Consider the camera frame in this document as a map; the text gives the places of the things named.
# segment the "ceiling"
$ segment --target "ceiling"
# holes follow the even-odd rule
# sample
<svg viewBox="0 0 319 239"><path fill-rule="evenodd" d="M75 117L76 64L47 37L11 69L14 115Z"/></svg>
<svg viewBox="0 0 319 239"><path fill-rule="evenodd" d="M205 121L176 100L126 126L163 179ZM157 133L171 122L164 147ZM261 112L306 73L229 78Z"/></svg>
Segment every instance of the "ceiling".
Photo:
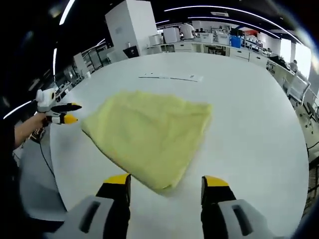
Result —
<svg viewBox="0 0 319 239"><path fill-rule="evenodd" d="M59 25L68 0L14 1L6 2L7 14L2 14L2 58L4 63L1 78L1 95L7 96L12 105L27 98L27 89L34 78L41 77L52 69L53 49L57 48L56 71L71 63L72 56L84 51L103 38L110 36L105 14L122 0L75 0L65 23ZM319 41L318 27L313 21L315 9L310 0L292 2L278 0L288 5L291 19L308 29ZM189 5L221 5L246 10L261 15L285 29L294 30L293 23L284 11L267 0L151 0L156 22L170 20L170 23L189 21L189 16L212 16L213 8L188 8L164 12L165 9ZM264 29L276 27L247 14L228 10L229 18L247 22Z"/></svg>

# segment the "white cabinet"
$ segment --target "white cabinet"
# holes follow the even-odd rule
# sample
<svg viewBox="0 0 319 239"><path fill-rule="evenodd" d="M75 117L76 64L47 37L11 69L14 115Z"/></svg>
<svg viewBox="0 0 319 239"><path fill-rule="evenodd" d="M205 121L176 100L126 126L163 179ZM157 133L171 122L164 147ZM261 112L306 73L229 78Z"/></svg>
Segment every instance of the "white cabinet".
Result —
<svg viewBox="0 0 319 239"><path fill-rule="evenodd" d="M232 58L249 61L249 51L246 50L230 48L229 56Z"/></svg>
<svg viewBox="0 0 319 239"><path fill-rule="evenodd" d="M194 52L193 44L191 43L175 43L175 52Z"/></svg>
<svg viewBox="0 0 319 239"><path fill-rule="evenodd" d="M250 52L249 56L249 62L254 63L258 66L261 66L263 68L266 68L268 59L264 56L261 56L259 54Z"/></svg>

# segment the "office desk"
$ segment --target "office desk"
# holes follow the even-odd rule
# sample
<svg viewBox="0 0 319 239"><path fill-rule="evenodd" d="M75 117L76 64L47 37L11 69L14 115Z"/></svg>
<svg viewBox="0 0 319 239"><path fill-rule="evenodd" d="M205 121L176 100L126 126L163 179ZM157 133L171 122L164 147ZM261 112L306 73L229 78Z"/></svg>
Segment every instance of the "office desk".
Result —
<svg viewBox="0 0 319 239"><path fill-rule="evenodd" d="M201 82L141 79L144 73L196 74ZM119 91L174 94L213 104L212 122L178 186L166 196L132 178L128 239L203 238L201 177L226 180L277 235L299 224L308 189L304 135L293 107L270 73L237 59L200 53L163 53L117 62L92 74L63 102L83 106L83 119ZM80 122L51 125L51 156L66 209L94 195L108 177L124 171L82 132Z"/></svg>

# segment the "yellow cloth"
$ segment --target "yellow cloth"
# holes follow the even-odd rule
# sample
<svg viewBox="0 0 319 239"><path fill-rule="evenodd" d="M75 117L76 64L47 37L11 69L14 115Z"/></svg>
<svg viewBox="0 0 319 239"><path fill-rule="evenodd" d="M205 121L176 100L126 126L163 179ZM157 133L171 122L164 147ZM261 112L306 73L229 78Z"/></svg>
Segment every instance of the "yellow cloth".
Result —
<svg viewBox="0 0 319 239"><path fill-rule="evenodd" d="M113 162L158 191L180 181L211 109L172 95L121 92L84 119L82 129Z"/></svg>

